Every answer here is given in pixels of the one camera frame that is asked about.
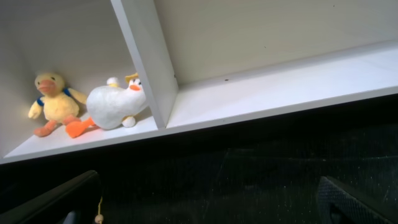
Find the plush toy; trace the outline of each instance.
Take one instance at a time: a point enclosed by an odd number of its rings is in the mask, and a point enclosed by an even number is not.
[[[87,96],[73,90],[65,88],[63,78],[55,73],[43,73],[35,79],[37,89],[43,94],[30,107],[28,117],[36,119],[44,110],[45,119],[48,120],[44,127],[34,130],[34,134],[39,137],[48,136],[57,127],[58,123],[69,124],[72,121],[79,121],[77,114],[80,103],[86,103]]]
[[[86,121],[75,121],[67,125],[71,138],[80,136],[85,129],[97,125],[103,129],[113,129],[121,124],[130,128],[136,124],[134,116],[147,107],[147,101],[138,74],[126,77],[127,89],[119,87],[117,78],[109,78],[107,86],[95,88],[87,98]]]

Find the black textured pad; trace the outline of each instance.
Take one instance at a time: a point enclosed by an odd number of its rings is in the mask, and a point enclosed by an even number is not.
[[[317,197],[322,223],[398,223],[398,211],[332,177],[321,177]]]

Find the yellow duck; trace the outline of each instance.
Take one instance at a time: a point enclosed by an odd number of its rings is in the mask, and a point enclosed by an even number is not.
[[[67,125],[77,118],[79,106],[73,100],[86,104],[87,96],[71,88],[65,88],[64,79],[56,73],[43,73],[35,79],[36,88],[43,94],[30,107],[28,117],[36,119],[44,110],[47,124],[34,130],[39,137],[48,136],[57,127],[58,123]]]

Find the orange foot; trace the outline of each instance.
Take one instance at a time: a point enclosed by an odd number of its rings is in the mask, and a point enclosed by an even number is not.
[[[75,117],[74,115],[69,115],[69,116],[67,116],[63,121],[62,121],[62,124],[64,124],[64,125],[68,125],[68,124],[70,124],[70,123],[72,123],[72,122],[74,122],[74,121],[81,121],[81,119],[80,118],[77,118],[77,117]]]
[[[73,121],[67,125],[66,132],[71,138],[75,138],[83,134],[83,132],[90,126],[95,125],[91,118],[85,121]]]
[[[44,127],[36,128],[33,133],[38,137],[48,136],[52,131],[54,131],[56,125],[56,121],[49,121]]]

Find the white duck plush toy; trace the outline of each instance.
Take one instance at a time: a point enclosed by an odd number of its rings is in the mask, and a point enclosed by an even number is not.
[[[147,107],[147,100],[138,74],[127,76],[126,82],[129,86],[123,89],[117,78],[109,78],[106,86],[91,91],[86,102],[90,118],[68,124],[69,136],[78,137],[94,125],[102,129],[117,128],[121,124],[126,128],[133,127],[136,124],[134,116]]]

